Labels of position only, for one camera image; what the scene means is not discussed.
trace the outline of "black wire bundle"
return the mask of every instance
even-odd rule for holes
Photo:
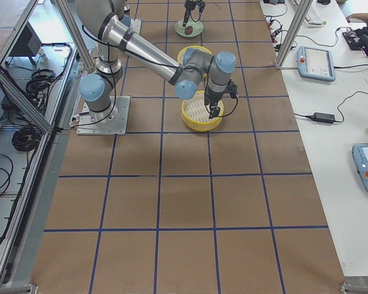
[[[25,126],[16,131],[12,136],[12,146],[22,152],[28,152],[36,148],[41,140],[41,133],[33,126]]]
[[[269,20],[267,20],[266,19],[266,21],[267,21],[267,27],[269,28],[269,30],[270,30],[270,37],[271,37],[271,42],[273,42],[273,43],[277,43],[277,40],[276,40],[276,38],[277,38],[277,36],[279,35],[279,34],[281,34],[282,33],[282,31],[283,31],[283,29],[282,29],[282,24],[280,23],[280,21],[279,20],[274,20],[272,17],[270,17],[270,16],[267,16],[267,17],[269,17],[270,19]],[[277,29],[274,29],[274,31],[271,31],[271,26],[274,24],[274,22],[276,22],[276,23],[278,23],[279,24],[279,27],[277,28]]]

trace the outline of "brown cardboard floor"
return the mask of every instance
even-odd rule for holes
[[[173,88],[122,60],[128,133],[71,134],[32,282],[43,294],[339,293],[342,271],[259,3],[208,2],[204,33],[183,39],[174,24],[184,1],[154,1],[131,3],[141,34],[171,56],[189,44],[233,52],[239,107],[195,134]]]

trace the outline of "power adapter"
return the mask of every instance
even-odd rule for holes
[[[306,118],[319,123],[334,124],[336,122],[335,116],[329,113],[315,112],[313,115],[305,115]]]

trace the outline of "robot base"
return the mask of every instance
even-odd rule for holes
[[[110,96],[112,104],[114,103],[114,96]],[[117,114],[114,118],[106,118],[102,122],[97,124],[91,124],[94,121],[91,117],[86,115],[80,118],[79,124],[91,124],[89,126],[82,126],[77,129],[78,135],[125,135],[127,129],[128,110],[129,110],[129,96],[118,96],[116,98],[115,108]],[[88,112],[88,106],[85,103],[83,106],[83,112]]]
[[[192,27],[192,32],[190,34],[185,33],[185,29],[188,29],[189,27]],[[174,26],[177,34],[179,34],[182,37],[186,38],[192,38],[200,35],[204,29],[204,26],[201,21],[193,21],[192,19],[189,19],[186,27],[183,27],[183,20],[179,20],[178,23]]]

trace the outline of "metal frame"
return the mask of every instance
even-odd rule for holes
[[[340,288],[343,294],[347,294],[347,293],[368,294],[368,287],[360,287],[360,286],[353,286],[350,284],[342,284]]]
[[[85,63],[85,67],[87,70],[91,71],[94,68],[93,60],[88,52],[86,47],[86,43],[80,34],[79,28],[76,25],[75,19],[71,14],[71,10],[68,6],[66,0],[56,0],[56,5],[60,14],[67,26],[69,33],[71,34],[72,40],[76,44],[78,48],[80,57],[82,58],[83,62]]]
[[[0,294],[36,294],[37,290],[37,286],[29,284],[18,288],[0,288]]]
[[[300,30],[302,23],[304,22],[305,16],[307,15],[309,8],[311,7],[312,1],[313,0],[301,0],[300,5],[297,8],[297,11],[294,14],[294,17],[290,24],[288,34],[286,35],[282,43],[281,49],[277,56],[277,60],[275,61],[276,69],[281,69],[286,57],[288,57],[290,48]]]
[[[53,126],[46,121],[43,114],[35,108],[35,106],[25,97],[25,95],[23,95],[23,93],[1,71],[0,82],[10,95],[10,98],[15,105],[19,107],[21,111],[26,113],[40,130],[48,133],[52,131]]]

